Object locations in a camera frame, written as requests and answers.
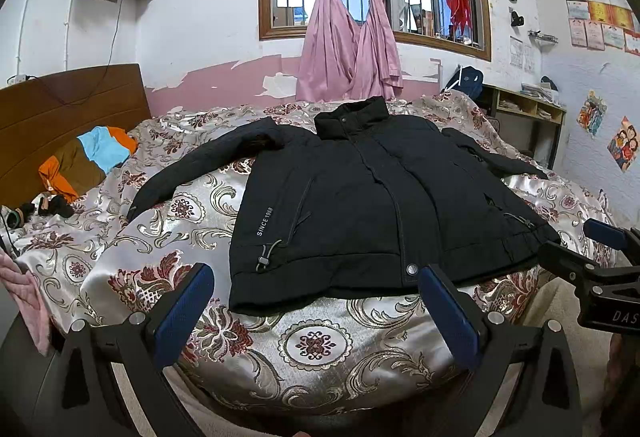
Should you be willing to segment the black padded jacket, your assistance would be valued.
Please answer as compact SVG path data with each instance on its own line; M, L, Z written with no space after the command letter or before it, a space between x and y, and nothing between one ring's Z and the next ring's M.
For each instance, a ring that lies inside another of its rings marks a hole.
M205 142L153 176L129 217L244 158L253 167L229 252L233 313L411 294L428 265L454 284L482 283L532 266L560 238L504 183L533 165L393 116L381 97L322 112L312 130L265 118Z

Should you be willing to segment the red hanging garment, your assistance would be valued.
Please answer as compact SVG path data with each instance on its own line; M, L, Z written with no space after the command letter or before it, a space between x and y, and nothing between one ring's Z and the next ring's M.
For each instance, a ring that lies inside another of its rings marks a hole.
M454 29L464 32L466 28L473 29L470 0L446 0L450 10L451 25Z

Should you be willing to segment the wooden shelf desk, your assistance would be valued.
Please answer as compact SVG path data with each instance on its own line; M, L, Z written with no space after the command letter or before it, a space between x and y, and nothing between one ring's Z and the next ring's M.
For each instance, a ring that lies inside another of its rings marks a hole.
M545 168L554 168L565 110L542 97L484 84L476 104L498 135Z

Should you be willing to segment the black object on bed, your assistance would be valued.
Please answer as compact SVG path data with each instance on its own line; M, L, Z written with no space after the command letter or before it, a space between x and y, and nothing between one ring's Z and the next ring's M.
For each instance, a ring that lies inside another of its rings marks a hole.
M60 215L63 218L70 218L75 214L74 209L67 203L63 196L57 194L51 197L41 197L38 205L27 202L19 206L17 212L23 215L24 220L28 220L29 216L37 213L39 216Z

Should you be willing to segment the left pink curtain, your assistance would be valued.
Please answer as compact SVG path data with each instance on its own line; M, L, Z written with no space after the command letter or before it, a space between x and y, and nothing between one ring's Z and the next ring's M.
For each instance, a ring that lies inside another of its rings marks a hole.
M340 100L352 90L359 26L342 0L315 0L300 56L296 98Z

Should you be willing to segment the right pink curtain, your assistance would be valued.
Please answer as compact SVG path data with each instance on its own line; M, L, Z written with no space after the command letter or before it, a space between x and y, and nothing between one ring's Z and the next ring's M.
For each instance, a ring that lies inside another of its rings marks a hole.
M402 74L394 30L384 0L369 0L366 21L360 28L350 97L395 97Z

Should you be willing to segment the cartoon wall sticker upper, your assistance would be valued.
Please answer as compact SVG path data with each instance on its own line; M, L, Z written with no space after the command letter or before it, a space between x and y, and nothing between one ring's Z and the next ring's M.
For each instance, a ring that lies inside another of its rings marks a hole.
M577 123L592 137L597 135L608 105L594 90L589 90L577 116Z

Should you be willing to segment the wooden headboard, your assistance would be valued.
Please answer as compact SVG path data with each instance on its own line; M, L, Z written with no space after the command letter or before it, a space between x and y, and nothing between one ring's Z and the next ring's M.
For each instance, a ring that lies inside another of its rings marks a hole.
M1 203L44 190L38 168L96 126L129 132L151 117L140 67L112 64L31 78L1 90Z

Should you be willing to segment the cartoon wall sticker lower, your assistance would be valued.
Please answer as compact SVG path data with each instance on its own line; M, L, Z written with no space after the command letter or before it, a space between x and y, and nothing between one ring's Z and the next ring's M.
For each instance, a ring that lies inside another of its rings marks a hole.
M608 144L608 152L622 172L626 172L639 153L639 131L624 116L620 129Z

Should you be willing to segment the pink curtain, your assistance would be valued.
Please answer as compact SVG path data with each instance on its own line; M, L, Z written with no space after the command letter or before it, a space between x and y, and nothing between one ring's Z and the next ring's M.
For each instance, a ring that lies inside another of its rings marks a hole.
M360 28L350 97L395 97L402 74L394 30L384 0L369 0L366 21Z
M300 56L296 98L340 100L352 90L359 26L342 0L315 0Z

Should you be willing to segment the wall certificates cluster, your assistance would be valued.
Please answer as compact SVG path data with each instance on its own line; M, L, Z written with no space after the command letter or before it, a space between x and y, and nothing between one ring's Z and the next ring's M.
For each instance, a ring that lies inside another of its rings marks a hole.
M570 45L639 55L639 18L626 0L565 0Z

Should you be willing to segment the cartoon wall sticker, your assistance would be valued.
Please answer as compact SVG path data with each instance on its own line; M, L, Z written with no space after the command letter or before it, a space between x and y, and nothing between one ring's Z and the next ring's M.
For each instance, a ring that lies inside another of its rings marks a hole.
M639 153L639 131L624 116L620 129L608 144L608 152L622 172L626 172Z
M577 116L577 123L592 137L597 135L608 105L594 90L589 90Z

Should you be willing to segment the orange blue brown pillow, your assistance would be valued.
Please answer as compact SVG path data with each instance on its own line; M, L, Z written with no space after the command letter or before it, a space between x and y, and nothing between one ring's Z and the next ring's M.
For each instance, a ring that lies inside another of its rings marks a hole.
M138 142L122 128L96 126L56 150L38 168L44 189L68 203L99 186L106 175L125 163Z

